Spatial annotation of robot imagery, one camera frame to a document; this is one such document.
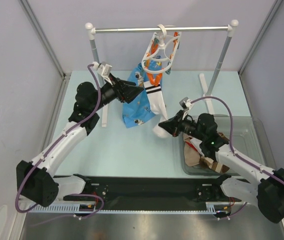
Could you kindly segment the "white striped sock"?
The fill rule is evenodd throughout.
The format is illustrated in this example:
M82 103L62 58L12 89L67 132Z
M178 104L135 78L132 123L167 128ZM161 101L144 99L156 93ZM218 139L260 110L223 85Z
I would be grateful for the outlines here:
M160 116L160 121L164 122L168 120L167 110L163 98L161 85L152 85L150 81L144 82L144 88L146 91L147 98L149 100L150 109L155 115ZM168 138L170 135L163 128L159 127L159 123L154 126L153 133L160 138Z
M191 147L193 150L197 151L199 154L203 155L203 152L200 148L200 141L197 141L196 139L188 139L186 140L186 144Z

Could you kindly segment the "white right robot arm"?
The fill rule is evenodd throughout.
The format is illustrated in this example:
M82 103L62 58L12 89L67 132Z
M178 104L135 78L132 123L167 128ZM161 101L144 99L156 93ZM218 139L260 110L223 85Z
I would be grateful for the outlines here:
M264 166L235 149L230 138L218 132L212 114L202 113L193 120L181 110L158 125L174 137L180 133L189 135L201 156L229 167L244 178L241 181L229 175L219 177L220 183L212 188L215 199L242 200L256 206L264 217L276 224L284 218L284 169Z

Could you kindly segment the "beige red sock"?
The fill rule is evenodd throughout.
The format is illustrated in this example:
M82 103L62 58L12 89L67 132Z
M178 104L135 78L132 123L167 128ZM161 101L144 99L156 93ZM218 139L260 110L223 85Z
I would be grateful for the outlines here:
M196 148L189 142L185 142L184 146L185 164L194 167L202 163L201 156Z
M186 142L187 144L192 144L191 143L191 139L192 139L193 137L192 136L190 136L190 135L187 135L187 134L183 134L183 140L184 140L184 142Z

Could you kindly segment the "brown striped sock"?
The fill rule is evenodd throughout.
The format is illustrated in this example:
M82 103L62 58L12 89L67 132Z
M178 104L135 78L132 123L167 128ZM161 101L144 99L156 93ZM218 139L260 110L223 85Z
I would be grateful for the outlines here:
M209 168L219 174L224 174L230 170L230 168L224 164L221 164L217 161L212 160L208 157L200 157L200 164L205 168Z
M219 135L224 141L227 141L228 143L230 142L230 140L229 140L222 132L219 132L218 135Z

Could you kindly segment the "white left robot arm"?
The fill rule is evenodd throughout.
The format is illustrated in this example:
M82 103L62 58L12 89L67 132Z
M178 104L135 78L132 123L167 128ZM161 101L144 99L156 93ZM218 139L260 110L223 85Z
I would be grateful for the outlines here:
M99 121L98 110L113 100L132 102L143 88L133 82L110 77L103 87L81 83L76 90L73 112L62 133L31 161L22 160L16 167L17 193L37 205L47 207L56 199L76 195L81 200L91 197L89 179L79 174L55 178L55 173L68 154L85 139Z

